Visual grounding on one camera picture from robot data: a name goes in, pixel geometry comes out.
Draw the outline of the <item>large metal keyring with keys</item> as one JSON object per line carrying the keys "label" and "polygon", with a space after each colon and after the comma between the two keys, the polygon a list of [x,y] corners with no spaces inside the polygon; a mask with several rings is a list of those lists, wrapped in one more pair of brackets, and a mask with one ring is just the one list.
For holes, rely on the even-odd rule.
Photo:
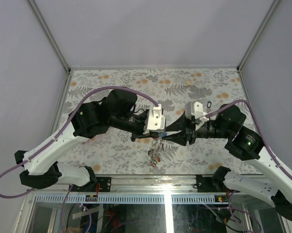
{"label": "large metal keyring with keys", "polygon": [[164,151],[164,140],[163,138],[167,136],[167,133],[159,133],[157,138],[153,138],[152,145],[147,152],[147,159],[151,167],[157,167],[161,162],[161,154]]}

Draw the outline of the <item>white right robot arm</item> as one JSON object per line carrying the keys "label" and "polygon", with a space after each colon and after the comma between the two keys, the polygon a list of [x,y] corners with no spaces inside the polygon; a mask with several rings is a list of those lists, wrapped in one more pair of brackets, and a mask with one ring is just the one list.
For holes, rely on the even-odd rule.
{"label": "white right robot arm", "polygon": [[172,134],[163,139],[181,146],[192,145],[198,138],[227,139],[224,148],[257,169],[268,182],[250,179],[220,166],[212,176],[212,187],[220,192],[230,189],[248,194],[292,221],[292,170],[272,153],[262,136],[243,125],[246,115],[236,105],[223,104],[215,116],[212,120],[207,116],[184,113],[166,127],[165,130]]}

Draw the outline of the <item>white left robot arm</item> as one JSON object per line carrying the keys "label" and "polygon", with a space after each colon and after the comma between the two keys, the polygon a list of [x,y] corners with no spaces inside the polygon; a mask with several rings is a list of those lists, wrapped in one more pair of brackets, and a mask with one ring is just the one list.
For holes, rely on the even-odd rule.
{"label": "white left robot arm", "polygon": [[97,179],[89,166],[69,166],[58,160],[79,144],[105,134],[110,127],[141,136],[148,110],[136,109],[137,95],[115,89],[100,101],[83,103],[64,130],[52,134],[31,151],[15,153],[17,164],[25,162],[20,182],[34,189],[44,189],[54,184],[70,184],[73,191],[94,191]]}

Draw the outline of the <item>aluminium front rail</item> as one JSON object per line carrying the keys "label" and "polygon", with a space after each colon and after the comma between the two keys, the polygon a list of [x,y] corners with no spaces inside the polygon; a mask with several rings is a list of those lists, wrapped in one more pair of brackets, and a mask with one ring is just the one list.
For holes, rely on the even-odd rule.
{"label": "aluminium front rail", "polygon": [[163,204],[169,198],[173,204],[225,204],[231,193],[216,187],[210,175],[113,175],[98,176],[100,190],[68,191],[57,184],[27,196],[28,203],[81,204]]}

